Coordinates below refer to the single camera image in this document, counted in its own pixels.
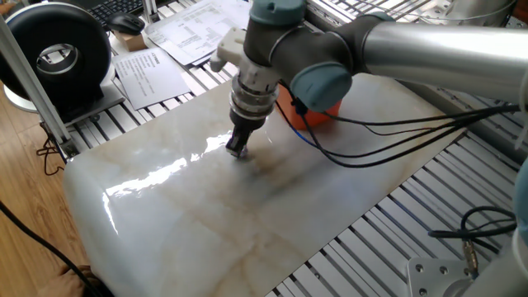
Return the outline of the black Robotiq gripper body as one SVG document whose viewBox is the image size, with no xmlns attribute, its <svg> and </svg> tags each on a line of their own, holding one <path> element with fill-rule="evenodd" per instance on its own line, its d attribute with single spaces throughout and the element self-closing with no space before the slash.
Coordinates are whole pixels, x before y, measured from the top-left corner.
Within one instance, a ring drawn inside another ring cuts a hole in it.
<svg viewBox="0 0 528 297">
<path fill-rule="evenodd" d="M 236 131 L 254 131 L 260 129 L 266 122 L 266 118 L 249 120 L 237 114 L 234 110 L 229 112 L 229 118 L 234 124 Z"/>
</svg>

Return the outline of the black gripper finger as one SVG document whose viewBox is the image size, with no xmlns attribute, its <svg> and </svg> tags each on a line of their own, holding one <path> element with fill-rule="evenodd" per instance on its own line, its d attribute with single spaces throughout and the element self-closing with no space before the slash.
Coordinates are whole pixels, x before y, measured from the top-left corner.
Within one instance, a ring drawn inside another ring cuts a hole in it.
<svg viewBox="0 0 528 297">
<path fill-rule="evenodd" d="M 243 151 L 243 129 L 235 125 L 233 133 L 228 143 L 226 150 L 234 157 L 240 157 Z"/>
<path fill-rule="evenodd" d="M 238 158 L 245 158 L 248 153 L 248 140 L 252 134 L 251 130 L 241 130 L 239 136 L 240 152 Z"/>
</svg>

